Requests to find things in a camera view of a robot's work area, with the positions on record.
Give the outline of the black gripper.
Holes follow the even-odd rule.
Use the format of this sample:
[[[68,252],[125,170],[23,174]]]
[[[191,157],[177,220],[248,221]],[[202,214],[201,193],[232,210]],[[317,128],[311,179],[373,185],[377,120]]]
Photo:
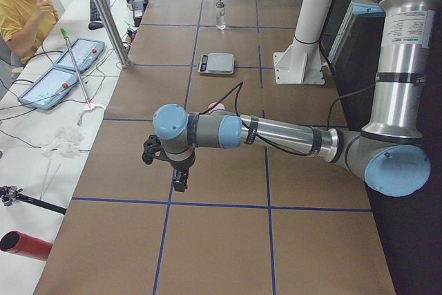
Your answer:
[[[187,180],[189,176],[189,169],[195,162],[195,155],[190,155],[185,160],[175,161],[171,160],[169,163],[175,169],[173,176],[173,189],[174,191],[186,191]]]

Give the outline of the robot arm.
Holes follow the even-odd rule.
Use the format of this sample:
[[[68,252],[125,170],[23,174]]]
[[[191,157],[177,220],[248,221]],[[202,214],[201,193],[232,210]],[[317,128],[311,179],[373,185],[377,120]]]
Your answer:
[[[386,196],[407,196],[430,176],[416,118],[430,40],[441,0],[353,0],[355,15],[384,16],[372,113],[359,131],[317,129],[228,112],[214,103],[201,113],[167,104],[153,116],[154,134],[142,159],[175,169],[173,187],[185,191],[195,149],[272,146],[292,155],[322,157],[342,166]]]

